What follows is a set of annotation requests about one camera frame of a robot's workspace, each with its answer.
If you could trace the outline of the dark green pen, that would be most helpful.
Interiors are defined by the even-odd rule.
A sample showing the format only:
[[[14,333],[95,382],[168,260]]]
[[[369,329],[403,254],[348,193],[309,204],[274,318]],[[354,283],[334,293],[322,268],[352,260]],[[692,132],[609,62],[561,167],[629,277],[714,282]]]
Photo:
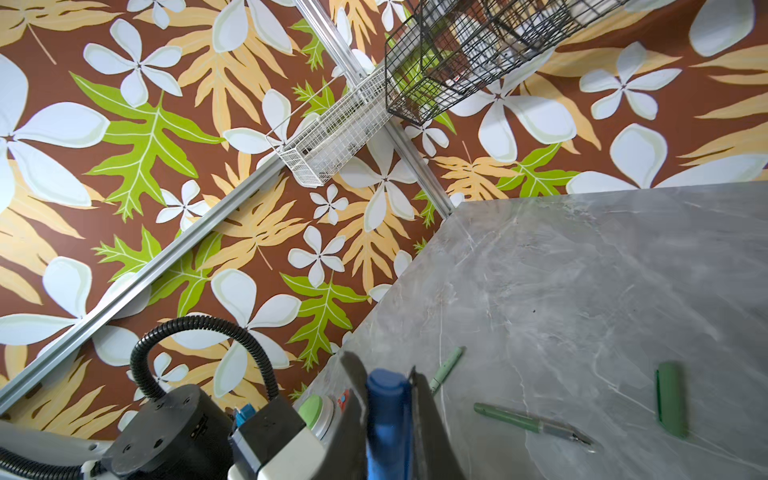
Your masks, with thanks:
[[[487,403],[475,403],[473,409],[484,417],[513,425],[528,432],[549,435],[578,444],[590,453],[596,453],[598,450],[596,441],[580,432],[576,427],[564,422],[545,419],[540,416],[533,416],[521,411]]]

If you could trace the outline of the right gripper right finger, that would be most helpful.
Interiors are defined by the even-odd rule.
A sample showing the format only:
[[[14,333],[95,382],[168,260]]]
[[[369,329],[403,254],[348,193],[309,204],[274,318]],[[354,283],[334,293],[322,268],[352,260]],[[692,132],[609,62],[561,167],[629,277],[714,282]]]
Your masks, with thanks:
[[[411,473],[413,479],[465,479],[451,447],[429,382],[412,368],[411,386]]]

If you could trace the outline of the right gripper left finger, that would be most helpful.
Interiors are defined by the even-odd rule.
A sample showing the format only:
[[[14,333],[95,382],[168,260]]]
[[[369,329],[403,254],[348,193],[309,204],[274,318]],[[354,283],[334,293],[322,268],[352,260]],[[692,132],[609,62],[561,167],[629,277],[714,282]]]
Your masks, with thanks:
[[[340,362],[350,380],[351,389],[341,413],[339,427],[332,436],[323,462],[317,470],[317,478],[366,479],[368,373],[359,356],[353,352],[343,353]]]

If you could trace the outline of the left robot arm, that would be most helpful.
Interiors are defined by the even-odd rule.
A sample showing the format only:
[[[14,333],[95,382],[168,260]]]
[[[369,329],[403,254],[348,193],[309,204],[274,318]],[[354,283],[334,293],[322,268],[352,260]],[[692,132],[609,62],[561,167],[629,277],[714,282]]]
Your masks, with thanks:
[[[233,464],[228,437],[233,420],[200,387],[178,387],[148,401],[114,441],[81,440],[1,423],[1,477],[13,478],[7,457],[36,467],[68,470],[86,479],[82,466],[99,461],[96,479],[225,479]]]

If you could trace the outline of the blue pen cap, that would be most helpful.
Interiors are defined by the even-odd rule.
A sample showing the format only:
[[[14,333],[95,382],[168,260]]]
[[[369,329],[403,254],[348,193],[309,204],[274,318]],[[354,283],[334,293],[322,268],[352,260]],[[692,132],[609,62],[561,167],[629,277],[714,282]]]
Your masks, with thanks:
[[[373,370],[366,379],[367,478],[411,478],[411,384],[401,373]]]

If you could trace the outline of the light green pen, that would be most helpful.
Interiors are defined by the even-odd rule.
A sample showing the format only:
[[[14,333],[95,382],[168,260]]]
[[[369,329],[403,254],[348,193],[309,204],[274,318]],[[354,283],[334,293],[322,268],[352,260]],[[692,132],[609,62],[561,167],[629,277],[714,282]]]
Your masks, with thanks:
[[[456,347],[447,359],[440,365],[433,378],[429,381],[429,388],[432,395],[435,395],[446,379],[455,368],[461,357],[463,356],[466,348],[464,346]]]

